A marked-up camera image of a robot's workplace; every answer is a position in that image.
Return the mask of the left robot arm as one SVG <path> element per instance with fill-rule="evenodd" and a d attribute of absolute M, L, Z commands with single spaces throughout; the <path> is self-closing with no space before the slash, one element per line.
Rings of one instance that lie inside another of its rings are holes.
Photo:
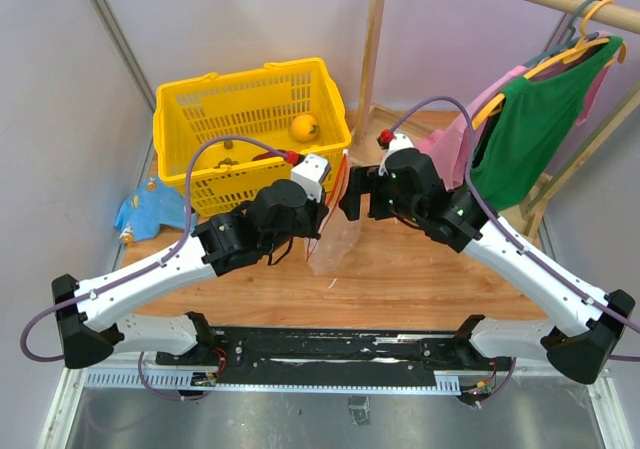
<path fill-rule="evenodd" d="M 57 277 L 51 287 L 65 366 L 82 369 L 118 352 L 146 351 L 207 362 L 214 340 L 203 316 L 135 317 L 133 311 L 189 284 L 271 259 L 296 238 L 318 238 L 327 213 L 323 190 L 278 180 L 254 200 L 196 225 L 183 244 L 93 279 Z"/>

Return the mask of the bunch of brown longans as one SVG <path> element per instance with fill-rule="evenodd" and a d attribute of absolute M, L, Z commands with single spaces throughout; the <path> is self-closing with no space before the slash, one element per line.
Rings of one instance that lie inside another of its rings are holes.
<path fill-rule="evenodd" d="M 238 164 L 239 164 L 239 162 L 237 160 L 233 160 L 231 158 L 225 158 L 225 159 L 221 160 L 215 166 L 215 168 L 216 169 L 221 169 L 221 168 L 224 168 L 224 167 L 232 167 L 232 166 L 235 166 L 235 165 L 238 165 Z"/>

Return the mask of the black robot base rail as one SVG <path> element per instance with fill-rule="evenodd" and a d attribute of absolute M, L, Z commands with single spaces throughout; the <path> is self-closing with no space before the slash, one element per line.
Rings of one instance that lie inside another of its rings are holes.
<path fill-rule="evenodd" d="M 159 366 L 191 368 L 191 387 L 293 392 L 448 393 L 484 399 L 508 357 L 486 357 L 451 331 L 327 328 L 207 328 L 198 344 L 159 352 Z"/>

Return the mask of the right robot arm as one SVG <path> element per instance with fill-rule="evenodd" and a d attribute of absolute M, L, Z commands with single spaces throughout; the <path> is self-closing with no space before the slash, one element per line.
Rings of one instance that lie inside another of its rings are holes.
<path fill-rule="evenodd" d="M 631 325 L 631 295 L 605 292 L 557 264 L 489 209 L 475 189 L 445 189 L 430 157 L 414 148 L 392 150 L 378 166 L 350 169 L 340 201 L 348 219 L 358 219 L 364 194 L 370 218 L 396 218 L 484 264 L 545 313 L 534 322 L 469 317 L 452 346 L 460 366 L 474 369 L 494 357 L 538 359 L 575 382 L 596 381 Z"/>

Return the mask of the clear zip top bag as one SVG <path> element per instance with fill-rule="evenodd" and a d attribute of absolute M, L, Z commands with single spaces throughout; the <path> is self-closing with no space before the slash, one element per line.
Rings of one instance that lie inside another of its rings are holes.
<path fill-rule="evenodd" d="M 329 213 L 320 225 L 320 239 L 306 239 L 305 262 L 315 275 L 335 271 L 358 242 L 361 221 L 349 221 L 339 207 L 349 183 L 351 162 L 347 150 L 338 166 L 332 192 L 326 198 Z"/>

